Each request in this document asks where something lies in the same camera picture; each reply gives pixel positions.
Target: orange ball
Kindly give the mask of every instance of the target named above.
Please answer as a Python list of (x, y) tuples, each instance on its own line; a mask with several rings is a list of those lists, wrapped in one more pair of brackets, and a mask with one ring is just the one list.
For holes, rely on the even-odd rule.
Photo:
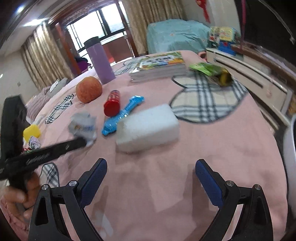
[(92, 76), (85, 77), (76, 85), (76, 95), (83, 103), (89, 103), (100, 97), (103, 91), (101, 83)]

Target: crumpled wrapper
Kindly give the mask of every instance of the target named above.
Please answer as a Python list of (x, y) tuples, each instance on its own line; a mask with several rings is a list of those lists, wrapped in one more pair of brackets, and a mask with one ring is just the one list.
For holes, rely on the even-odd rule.
[(75, 113), (68, 128), (75, 137), (83, 137), (87, 141), (86, 146), (92, 145), (97, 138), (96, 117), (91, 117), (87, 112)]
[(29, 147), (32, 150), (36, 150), (36, 149), (40, 148), (41, 144), (40, 144), (38, 138), (36, 138), (35, 136), (31, 136), (29, 139)]

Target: metal screw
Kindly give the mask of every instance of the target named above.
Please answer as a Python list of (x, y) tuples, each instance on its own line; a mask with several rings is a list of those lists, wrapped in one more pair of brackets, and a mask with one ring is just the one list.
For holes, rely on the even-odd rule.
[(230, 187), (234, 186), (234, 182), (233, 181), (226, 181), (226, 184)]
[(42, 188), (42, 190), (46, 190), (48, 188), (48, 185), (44, 184), (41, 188)]
[(259, 184), (255, 184), (254, 187), (257, 189), (257, 190), (261, 190), (262, 187), (259, 185)]
[(74, 187), (77, 184), (77, 181), (70, 181), (69, 186)]

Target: teal blanket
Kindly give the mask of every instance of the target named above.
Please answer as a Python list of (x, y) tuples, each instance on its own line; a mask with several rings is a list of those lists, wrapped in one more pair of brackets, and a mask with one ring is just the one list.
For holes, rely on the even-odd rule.
[(169, 19), (147, 28), (149, 54), (173, 50), (204, 51), (210, 28), (193, 20)]

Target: beige curtain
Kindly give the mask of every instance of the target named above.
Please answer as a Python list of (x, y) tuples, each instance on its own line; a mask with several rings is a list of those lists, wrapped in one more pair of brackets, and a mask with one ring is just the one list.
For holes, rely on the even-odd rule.
[(147, 52), (146, 30), (150, 23), (184, 19), (181, 0), (122, 0), (138, 53)]
[(39, 90), (57, 79), (73, 79), (70, 67), (63, 58), (46, 22), (34, 30), (21, 49), (25, 66)]

